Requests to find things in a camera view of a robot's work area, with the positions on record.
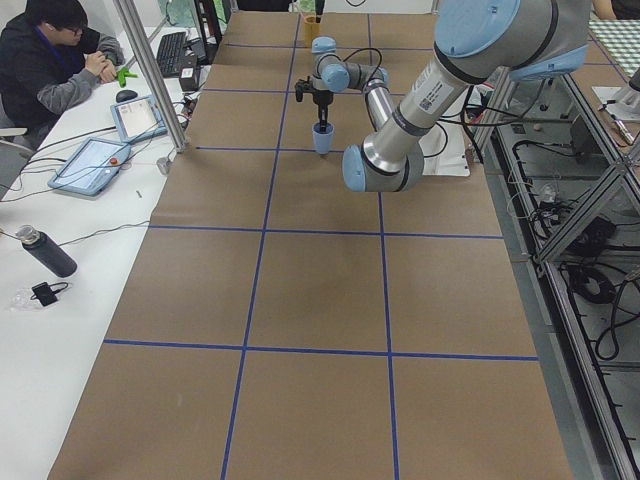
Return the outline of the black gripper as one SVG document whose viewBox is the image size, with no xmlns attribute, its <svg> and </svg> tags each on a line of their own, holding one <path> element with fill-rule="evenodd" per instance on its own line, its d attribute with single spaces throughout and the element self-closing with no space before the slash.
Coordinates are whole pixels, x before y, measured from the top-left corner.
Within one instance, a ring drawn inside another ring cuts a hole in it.
<svg viewBox="0 0 640 480">
<path fill-rule="evenodd" d="M 314 1 L 314 13 L 315 13 L 315 21 L 317 23 L 320 23 L 322 15 L 324 13 L 324 0 Z"/>
<path fill-rule="evenodd" d="M 316 132 L 328 131 L 328 107 L 333 103 L 334 94 L 329 90 L 316 90 L 313 93 L 313 102 L 318 107 L 318 122 Z"/>
</svg>

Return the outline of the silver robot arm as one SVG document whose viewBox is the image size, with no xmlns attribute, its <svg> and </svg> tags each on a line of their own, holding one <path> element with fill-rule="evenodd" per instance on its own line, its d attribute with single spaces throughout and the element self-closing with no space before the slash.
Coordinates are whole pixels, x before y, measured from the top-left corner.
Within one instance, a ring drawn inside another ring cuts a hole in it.
<svg viewBox="0 0 640 480">
<path fill-rule="evenodd" d="M 435 25 L 434 57 L 400 104 L 378 67 L 342 61 L 331 37 L 316 38 L 312 84 L 339 93 L 361 91 L 373 133 L 345 149 L 343 179 L 354 192 L 397 192 L 423 175 L 419 145 L 471 85 L 506 67 L 512 81 L 553 78 L 586 58 L 588 1 L 444 1 Z"/>
</svg>

